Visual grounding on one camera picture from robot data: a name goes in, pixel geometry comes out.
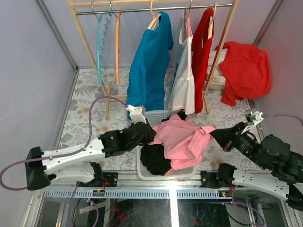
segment blue shirt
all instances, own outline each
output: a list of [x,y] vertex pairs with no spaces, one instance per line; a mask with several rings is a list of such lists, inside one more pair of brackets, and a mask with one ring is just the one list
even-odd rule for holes
[[144,32],[129,72],[126,104],[143,105],[147,111],[164,109],[164,78],[173,46],[169,16],[160,13],[158,28]]

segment black garment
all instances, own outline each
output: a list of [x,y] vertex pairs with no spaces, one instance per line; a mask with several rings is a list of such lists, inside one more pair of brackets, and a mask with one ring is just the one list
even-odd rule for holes
[[[178,114],[178,116],[179,116],[179,118],[180,118],[181,120],[184,120],[184,121],[185,121],[185,119],[186,119],[186,117],[187,117],[187,115],[185,114],[185,112],[178,112],[177,114]],[[161,122],[168,121],[169,118],[170,118],[170,116],[167,117],[166,119],[163,119]]]
[[144,145],[141,149],[140,160],[153,175],[165,175],[170,169],[170,160],[164,157],[162,144]]

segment metal hanging rod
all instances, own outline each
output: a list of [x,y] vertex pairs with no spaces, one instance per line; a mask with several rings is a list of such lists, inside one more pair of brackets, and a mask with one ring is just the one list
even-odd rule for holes
[[[217,5],[217,7],[232,7],[233,4],[222,4]],[[180,7],[164,7],[164,8],[152,8],[153,11],[162,11],[162,10],[174,10],[174,9],[200,9],[200,8],[214,8],[214,5],[210,6],[180,6]],[[81,15],[92,15],[92,14],[108,14],[108,13],[134,13],[134,12],[147,12],[150,9],[120,9],[113,11],[94,11],[94,12],[76,12],[77,16]]]

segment hanging clothes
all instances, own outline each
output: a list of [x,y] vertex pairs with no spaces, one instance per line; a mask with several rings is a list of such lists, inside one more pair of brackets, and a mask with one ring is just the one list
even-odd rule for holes
[[208,58],[214,36],[214,25],[212,36],[208,39],[209,22],[214,16],[214,10],[208,8],[203,13],[192,42],[192,70],[195,79],[195,113],[200,113],[203,109],[202,92],[206,78]]
[[157,132],[154,141],[149,145],[162,144],[164,157],[171,160],[173,170],[194,166],[202,161],[202,153],[213,139],[210,132],[215,130],[209,126],[195,126],[173,114],[168,121],[153,127]]
[[184,40],[186,35],[184,15],[185,10],[174,37],[172,58],[175,72],[169,78],[169,85],[166,88],[165,108],[172,110],[184,109],[186,114],[192,114],[195,111],[195,83],[191,69],[192,34]]
[[266,51],[250,44],[226,42],[224,61],[219,64],[226,77],[221,102],[235,106],[236,100],[254,100],[267,95],[271,89],[271,73]]
[[126,104],[143,105],[147,111],[164,108],[164,78],[173,46],[169,16],[160,13],[158,28],[144,32],[129,72]]

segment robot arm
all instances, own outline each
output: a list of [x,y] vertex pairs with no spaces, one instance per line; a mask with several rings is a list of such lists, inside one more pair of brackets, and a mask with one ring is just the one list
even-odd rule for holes
[[218,129],[211,135],[224,151],[236,148],[261,169],[272,170],[277,180],[249,174],[227,163],[219,165],[216,179],[222,186],[247,186],[271,194],[296,210],[303,211],[303,194],[296,183],[303,183],[303,156],[290,151],[290,145],[274,135],[266,136],[261,143],[248,132],[259,124],[263,118],[256,110],[245,113],[247,123],[240,122],[229,129]]
[[55,155],[71,154],[84,148],[84,144],[71,148],[42,151],[39,147],[30,150],[27,160],[50,157],[42,161],[26,163],[27,189],[30,191],[47,187],[51,183],[82,182],[82,186],[102,186],[102,159],[124,154],[136,146],[153,141],[156,132],[142,115],[141,107],[131,108],[133,122],[123,130],[108,131],[93,139],[81,152],[52,159]]

